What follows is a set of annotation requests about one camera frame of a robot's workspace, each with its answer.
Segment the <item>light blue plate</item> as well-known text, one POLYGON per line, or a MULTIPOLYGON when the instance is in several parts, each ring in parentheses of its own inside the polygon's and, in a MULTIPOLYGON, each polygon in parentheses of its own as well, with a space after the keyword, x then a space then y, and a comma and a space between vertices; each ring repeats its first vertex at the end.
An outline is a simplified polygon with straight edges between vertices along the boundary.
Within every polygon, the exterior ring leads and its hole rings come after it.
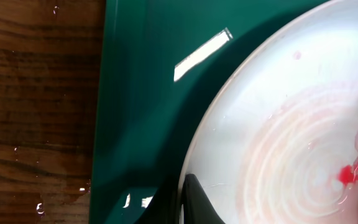
POLYGON ((358 1, 283 26, 221 88, 185 157, 224 223, 358 223, 358 1))

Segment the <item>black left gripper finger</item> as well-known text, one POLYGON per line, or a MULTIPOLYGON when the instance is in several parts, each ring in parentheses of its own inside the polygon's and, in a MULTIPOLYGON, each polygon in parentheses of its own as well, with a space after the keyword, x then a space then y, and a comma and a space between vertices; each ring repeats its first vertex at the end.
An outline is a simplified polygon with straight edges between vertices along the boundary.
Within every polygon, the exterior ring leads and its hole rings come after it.
POLYGON ((187 174, 182 188, 184 224, 224 224, 194 174, 187 174))

